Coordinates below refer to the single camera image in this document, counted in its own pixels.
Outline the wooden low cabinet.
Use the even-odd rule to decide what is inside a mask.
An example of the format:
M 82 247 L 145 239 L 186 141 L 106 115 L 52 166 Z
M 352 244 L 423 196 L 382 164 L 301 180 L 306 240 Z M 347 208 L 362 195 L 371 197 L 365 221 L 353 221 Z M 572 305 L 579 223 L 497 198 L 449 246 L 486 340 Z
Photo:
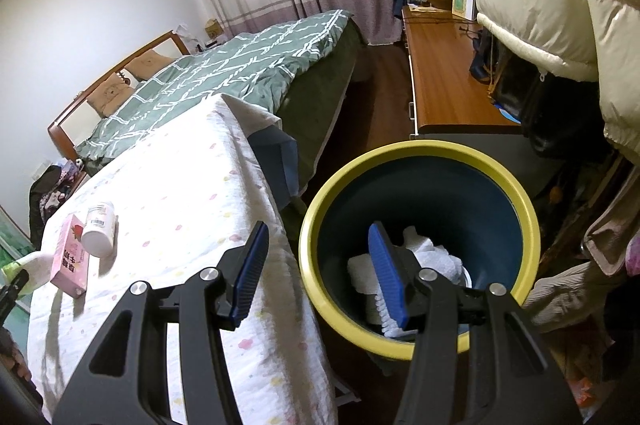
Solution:
M 414 138 L 435 134 L 518 134 L 489 100 L 488 87 L 472 78 L 472 36 L 479 26 L 438 9 L 406 6 L 402 24 L 412 86 L 409 108 Z

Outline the white pill bottle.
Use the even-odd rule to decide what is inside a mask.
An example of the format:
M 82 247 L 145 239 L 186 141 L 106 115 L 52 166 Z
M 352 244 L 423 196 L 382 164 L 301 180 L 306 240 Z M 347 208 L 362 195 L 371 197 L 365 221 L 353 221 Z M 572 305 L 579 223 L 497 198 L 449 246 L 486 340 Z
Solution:
M 92 256 L 106 258 L 114 252 L 116 215 L 111 203 L 96 204 L 88 209 L 81 243 Z

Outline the small green box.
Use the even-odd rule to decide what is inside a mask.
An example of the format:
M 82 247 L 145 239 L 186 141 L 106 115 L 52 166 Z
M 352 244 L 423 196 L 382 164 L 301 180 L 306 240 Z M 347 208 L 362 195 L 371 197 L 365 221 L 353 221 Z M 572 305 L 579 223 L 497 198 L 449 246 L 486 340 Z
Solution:
M 475 0 L 452 0 L 451 13 L 457 18 L 474 21 L 476 19 Z

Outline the tissue box on nightstand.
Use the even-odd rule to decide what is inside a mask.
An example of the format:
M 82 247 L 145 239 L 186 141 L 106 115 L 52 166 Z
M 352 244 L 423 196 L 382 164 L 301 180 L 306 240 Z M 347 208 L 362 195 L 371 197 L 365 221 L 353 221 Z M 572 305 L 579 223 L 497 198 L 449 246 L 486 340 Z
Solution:
M 224 28 L 218 19 L 208 19 L 205 23 L 205 33 L 212 41 L 215 41 L 224 34 Z

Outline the wooden bed headboard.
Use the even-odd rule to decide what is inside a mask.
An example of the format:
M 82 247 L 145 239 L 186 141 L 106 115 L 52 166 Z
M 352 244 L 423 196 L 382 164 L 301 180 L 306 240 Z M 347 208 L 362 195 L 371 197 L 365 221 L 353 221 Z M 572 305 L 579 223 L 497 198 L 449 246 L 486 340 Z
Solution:
M 93 134 L 99 122 L 132 97 L 139 81 L 138 75 L 130 72 L 131 62 L 138 64 L 137 71 L 151 76 L 152 71 L 185 55 L 189 55 L 186 44 L 177 33 L 169 31 L 122 59 L 80 92 L 51 122 L 48 133 L 58 153 L 76 160 L 76 147 Z

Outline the white floral tablecloth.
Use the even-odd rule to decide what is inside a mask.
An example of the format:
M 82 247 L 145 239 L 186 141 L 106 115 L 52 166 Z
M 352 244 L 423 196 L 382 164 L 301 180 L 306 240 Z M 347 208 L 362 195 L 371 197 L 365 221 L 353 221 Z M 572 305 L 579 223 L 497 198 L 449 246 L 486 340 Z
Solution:
M 51 416 L 90 341 L 128 287 L 180 284 L 242 244 L 256 221 L 270 248 L 250 314 L 222 334 L 232 388 L 247 424 L 333 424 L 334 387 L 314 311 L 250 135 L 276 127 L 266 109 L 227 95 L 153 130 L 93 176 L 47 222 L 51 252 L 70 216 L 111 204 L 113 254 L 89 261 L 83 297 L 53 285 L 32 295 L 27 363 Z

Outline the green checked duvet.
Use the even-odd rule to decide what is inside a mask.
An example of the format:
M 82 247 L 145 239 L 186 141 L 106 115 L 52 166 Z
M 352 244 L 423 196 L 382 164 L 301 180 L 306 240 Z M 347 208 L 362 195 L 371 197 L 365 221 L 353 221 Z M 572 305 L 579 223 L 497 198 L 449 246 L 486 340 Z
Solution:
M 140 83 L 75 150 L 96 173 L 158 127 L 217 94 L 279 116 L 298 145 L 303 179 L 314 174 L 362 47 L 350 12 L 337 9 L 275 24 L 196 55 Z

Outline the brown pillow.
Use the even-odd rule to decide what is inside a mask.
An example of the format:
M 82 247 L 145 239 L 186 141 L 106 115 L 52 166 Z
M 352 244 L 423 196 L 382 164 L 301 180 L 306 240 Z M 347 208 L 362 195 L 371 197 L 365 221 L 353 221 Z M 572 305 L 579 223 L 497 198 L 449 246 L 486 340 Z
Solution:
M 152 78 L 158 71 L 170 66 L 174 61 L 174 58 L 163 56 L 150 49 L 129 61 L 125 69 L 134 75 L 137 81 L 144 82 Z
M 113 115 L 134 94 L 134 87 L 118 73 L 112 73 L 87 97 L 88 104 L 102 119 Z

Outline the left brown pillow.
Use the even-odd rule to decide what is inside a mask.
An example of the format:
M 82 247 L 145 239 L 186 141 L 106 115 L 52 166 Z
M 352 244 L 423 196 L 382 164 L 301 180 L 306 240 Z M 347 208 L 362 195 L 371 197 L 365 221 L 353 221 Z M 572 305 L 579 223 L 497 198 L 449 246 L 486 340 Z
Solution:
M 87 97 L 88 104 L 102 119 L 113 115 L 134 94 L 134 87 L 118 73 L 112 73 Z

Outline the yellow rimmed blue trash bin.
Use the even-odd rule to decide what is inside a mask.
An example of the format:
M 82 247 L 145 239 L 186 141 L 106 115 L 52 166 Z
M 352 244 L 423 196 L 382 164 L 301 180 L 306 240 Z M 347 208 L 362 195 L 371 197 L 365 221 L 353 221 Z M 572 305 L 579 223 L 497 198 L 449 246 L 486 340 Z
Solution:
M 311 201 L 298 260 L 306 292 L 342 338 L 375 355 L 408 360 L 411 337 L 393 339 L 372 320 L 378 288 L 368 257 L 372 223 L 423 267 L 473 289 L 503 284 L 523 303 L 540 258 L 535 208 L 506 167 L 442 140 L 399 142 L 335 172 Z

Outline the right brown pillow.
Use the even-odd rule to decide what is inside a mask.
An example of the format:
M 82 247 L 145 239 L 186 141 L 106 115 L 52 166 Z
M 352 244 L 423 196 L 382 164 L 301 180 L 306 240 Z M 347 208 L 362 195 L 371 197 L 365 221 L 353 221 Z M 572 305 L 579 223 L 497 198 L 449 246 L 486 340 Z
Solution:
M 137 81 L 144 82 L 152 78 L 158 71 L 170 66 L 174 61 L 174 58 L 163 56 L 150 49 L 129 61 L 125 69 L 134 75 Z

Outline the white bubble wrap sheet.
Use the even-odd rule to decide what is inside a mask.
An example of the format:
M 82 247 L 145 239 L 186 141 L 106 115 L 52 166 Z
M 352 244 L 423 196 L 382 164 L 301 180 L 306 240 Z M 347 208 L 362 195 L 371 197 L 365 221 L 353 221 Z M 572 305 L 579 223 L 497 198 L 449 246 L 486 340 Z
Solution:
M 439 275 L 443 275 L 455 285 L 472 286 L 471 276 L 463 266 L 462 260 L 451 255 L 442 245 L 436 246 L 428 237 L 417 234 L 416 228 L 408 227 L 405 229 L 404 246 L 413 252 L 422 267 L 436 270 Z M 349 258 L 347 270 L 356 292 L 366 297 L 366 315 L 369 323 L 378 324 L 386 338 L 398 339 L 398 341 L 408 341 L 410 336 L 416 334 L 414 331 L 384 330 L 382 328 L 380 315 L 375 306 L 378 279 L 369 254 Z

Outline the pink milk carton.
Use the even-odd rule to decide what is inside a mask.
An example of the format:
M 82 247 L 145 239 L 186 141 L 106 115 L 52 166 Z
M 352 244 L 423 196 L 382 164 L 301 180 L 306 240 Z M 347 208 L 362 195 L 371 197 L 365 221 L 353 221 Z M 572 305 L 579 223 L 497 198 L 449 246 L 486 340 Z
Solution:
M 84 224 L 75 216 L 68 217 L 58 233 L 52 258 L 50 283 L 70 297 L 86 293 L 89 254 L 81 243 Z

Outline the clothes heap on nightstand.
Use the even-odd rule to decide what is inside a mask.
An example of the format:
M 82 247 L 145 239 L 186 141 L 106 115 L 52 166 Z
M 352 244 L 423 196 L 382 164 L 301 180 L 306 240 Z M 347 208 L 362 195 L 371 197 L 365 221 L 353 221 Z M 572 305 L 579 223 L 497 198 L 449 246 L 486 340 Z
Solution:
M 41 249 L 44 227 L 51 216 L 72 195 L 81 176 L 81 162 L 66 160 L 51 164 L 29 189 L 29 240 L 34 249 Z

